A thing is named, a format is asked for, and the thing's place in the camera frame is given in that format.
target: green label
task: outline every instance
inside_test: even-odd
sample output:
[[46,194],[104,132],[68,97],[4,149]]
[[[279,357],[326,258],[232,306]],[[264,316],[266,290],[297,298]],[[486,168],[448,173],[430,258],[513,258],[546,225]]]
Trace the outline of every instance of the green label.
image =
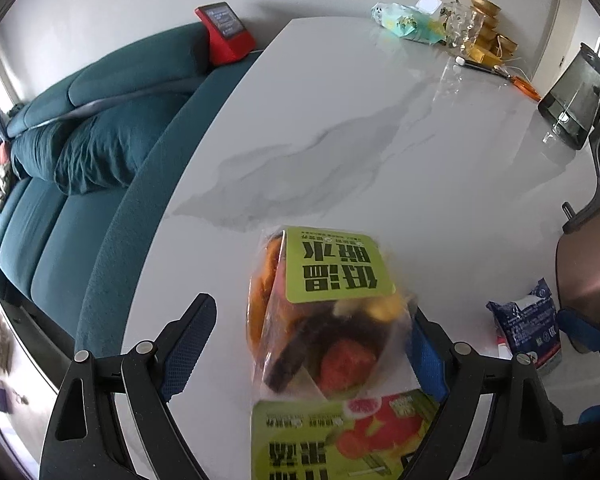
[[291,303],[390,296],[394,282],[368,236],[286,229],[286,298]]
[[251,480],[395,480],[437,409],[420,390],[345,402],[261,401],[251,415]]

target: sofa armrest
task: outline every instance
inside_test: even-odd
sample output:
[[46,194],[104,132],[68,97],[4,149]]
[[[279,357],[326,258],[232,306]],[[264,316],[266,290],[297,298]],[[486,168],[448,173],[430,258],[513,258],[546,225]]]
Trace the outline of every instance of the sofa armrest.
[[131,303],[158,224],[200,140],[259,54],[216,68],[149,152],[111,221],[87,286],[76,351],[120,353]]

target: blue package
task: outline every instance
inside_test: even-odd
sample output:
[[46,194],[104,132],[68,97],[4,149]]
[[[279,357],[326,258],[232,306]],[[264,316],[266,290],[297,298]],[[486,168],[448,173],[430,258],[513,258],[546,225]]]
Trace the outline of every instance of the blue package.
[[560,364],[562,351],[555,305],[544,278],[521,300],[505,304],[490,301],[487,308],[493,312],[512,354],[529,355],[543,373]]

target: screw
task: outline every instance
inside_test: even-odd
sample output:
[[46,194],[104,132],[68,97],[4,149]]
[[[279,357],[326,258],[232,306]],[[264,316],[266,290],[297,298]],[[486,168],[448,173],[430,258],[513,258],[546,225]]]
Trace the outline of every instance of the screw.
[[454,350],[460,355],[469,355],[471,353],[471,346],[467,343],[459,342],[454,345]]
[[74,361],[77,363],[82,363],[82,362],[85,362],[88,358],[89,358],[88,350],[78,350],[75,353]]
[[148,354],[154,349],[154,344],[151,341],[142,341],[136,345],[136,352],[139,354]]
[[518,361],[521,365],[529,365],[531,364],[531,357],[526,354],[518,354],[516,355],[516,361]]

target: blue gripper pad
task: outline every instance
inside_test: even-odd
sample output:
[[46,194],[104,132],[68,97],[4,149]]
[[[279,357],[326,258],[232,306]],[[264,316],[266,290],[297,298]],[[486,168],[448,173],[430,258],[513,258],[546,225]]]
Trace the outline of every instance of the blue gripper pad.
[[600,325],[587,320],[569,307],[562,307],[555,316],[558,327],[571,339],[586,346],[592,352],[600,352]]
[[406,352],[422,391],[442,402],[449,393],[445,384],[445,366],[417,321],[413,323]]
[[160,395],[164,402],[179,394],[189,381],[193,367],[216,324],[216,302],[205,301],[164,362]]

